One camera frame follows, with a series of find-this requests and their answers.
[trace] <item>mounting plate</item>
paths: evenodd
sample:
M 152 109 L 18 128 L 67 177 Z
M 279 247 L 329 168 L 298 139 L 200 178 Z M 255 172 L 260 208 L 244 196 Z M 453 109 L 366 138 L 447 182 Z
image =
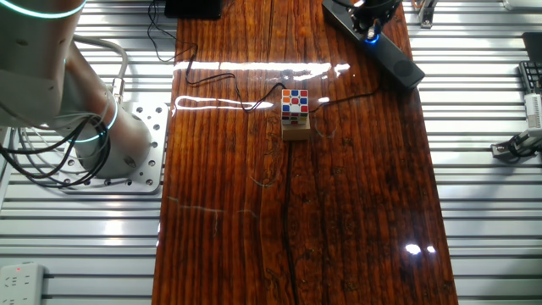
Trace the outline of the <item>mounting plate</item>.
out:
M 145 122 L 151 133 L 151 150 L 147 159 L 126 178 L 93 178 L 89 185 L 65 188 L 62 189 L 63 192 L 67 194 L 149 194 L 158 191 L 162 178 L 169 108 L 165 104 L 155 103 L 131 103 L 130 107 L 132 113 Z M 84 171 L 85 169 L 76 158 L 75 151 L 71 155 L 74 158 L 69 159 L 63 169 L 72 172 Z M 76 181 L 79 178 L 78 175 L 66 173 L 60 173 L 58 176 L 61 181 Z

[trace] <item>black cable bundle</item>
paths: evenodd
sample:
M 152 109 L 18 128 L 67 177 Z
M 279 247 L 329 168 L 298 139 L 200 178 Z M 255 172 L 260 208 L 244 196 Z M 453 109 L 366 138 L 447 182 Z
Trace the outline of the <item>black cable bundle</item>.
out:
M 77 138 L 80 136 L 81 132 L 85 129 L 85 126 L 87 124 L 89 124 L 89 123 L 94 124 L 94 126 L 96 128 L 96 132 L 98 134 L 98 139 L 97 139 L 98 142 L 99 142 L 98 146 L 103 147 L 103 149 L 100 150 L 99 155 L 98 155 L 98 159 L 100 161 L 97 162 L 95 164 L 95 166 L 86 175 L 84 175 L 82 178 L 78 179 L 75 182 L 67 183 L 67 182 L 64 182 L 64 181 L 54 179 L 53 175 L 57 174 L 63 168 L 63 166 L 66 164 L 66 162 L 69 159 L 69 155 L 70 155 L 71 151 L 74 148 L 74 145 L 75 145 L 75 142 L 76 142 Z M 19 132 L 19 137 L 22 139 L 21 130 L 18 130 L 18 132 Z M 9 164 L 11 164 L 11 166 L 13 166 L 14 169 L 16 169 L 18 172 L 20 172 L 26 178 L 28 178 L 28 180 L 36 183 L 39 186 L 43 186 L 43 187 L 47 187 L 47 188 L 61 189 L 61 188 L 66 188 L 66 187 L 71 187 L 71 186 L 79 186 L 81 184 L 85 184 L 86 182 L 88 182 L 92 178 L 94 178 L 96 176 L 96 174 L 103 168 L 105 163 L 108 161 L 109 154 L 111 152 L 111 142 L 109 140 L 108 128 L 106 127 L 106 125 L 99 118 L 94 117 L 94 116 L 83 120 L 77 126 L 77 128 L 75 128 L 74 131 L 72 131 L 62 141 L 60 141 L 60 142 L 58 142 L 58 143 L 56 143 L 54 145 L 51 145 L 50 147 L 43 148 L 43 149 L 27 150 L 24 141 L 20 141 L 21 146 L 23 147 L 23 149 L 14 149 L 14 146 L 15 146 L 14 136 L 15 136 L 15 134 L 12 131 L 11 136 L 10 136 L 10 140 L 9 140 L 9 148 L 4 148 L 4 147 L 2 147 L 0 145 L 0 154 L 6 159 L 6 161 Z M 37 166 L 37 164 L 35 164 L 34 160 L 32 160 L 32 157 L 31 157 L 32 155 L 37 155 L 37 154 L 40 154 L 40 153 L 54 152 L 55 149 L 62 146 L 67 141 L 69 141 L 69 147 L 68 147 L 68 150 L 65 152 L 65 155 L 64 155 L 62 161 L 60 162 L 59 165 L 57 165 L 55 168 L 53 168 L 53 170 L 51 170 L 50 172 L 48 172 L 48 173 L 44 172 L 42 169 L 40 169 Z M 19 160 L 18 160 L 19 155 L 25 155 L 28 158 L 30 164 L 32 164 L 32 166 L 40 174 L 39 175 L 33 174 L 33 173 L 23 169 L 23 167 L 20 165 Z M 43 183 L 43 182 L 38 181 L 38 180 L 43 180 L 43 179 L 49 179 L 49 180 L 51 180 L 53 182 L 56 182 L 57 185 Z

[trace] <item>white power strip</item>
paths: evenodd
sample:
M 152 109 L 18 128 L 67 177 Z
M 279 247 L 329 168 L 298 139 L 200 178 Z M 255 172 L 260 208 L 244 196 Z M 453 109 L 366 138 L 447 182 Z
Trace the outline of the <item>white power strip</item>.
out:
M 43 267 L 24 263 L 0 269 L 0 305 L 40 305 Z

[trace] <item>wood grain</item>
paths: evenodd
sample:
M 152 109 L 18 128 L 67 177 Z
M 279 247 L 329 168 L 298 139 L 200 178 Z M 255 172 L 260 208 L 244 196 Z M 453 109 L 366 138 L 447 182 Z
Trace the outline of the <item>wood grain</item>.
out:
M 402 8 L 385 33 L 411 55 Z M 181 20 L 178 38 L 200 48 L 191 80 L 235 73 L 247 101 L 282 81 L 316 108 L 381 79 L 321 1 L 229 1 L 221 20 Z M 244 114 L 233 79 L 185 83 L 189 56 L 176 64 L 154 305 L 457 304 L 416 93 L 329 105 L 310 141 L 286 143 L 279 91 Z

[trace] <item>wooden block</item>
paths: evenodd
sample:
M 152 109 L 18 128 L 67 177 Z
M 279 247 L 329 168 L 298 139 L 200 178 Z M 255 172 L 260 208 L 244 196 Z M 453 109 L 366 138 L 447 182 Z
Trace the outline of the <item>wooden block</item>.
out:
M 282 141 L 306 141 L 311 137 L 311 119 L 306 124 L 282 124 Z

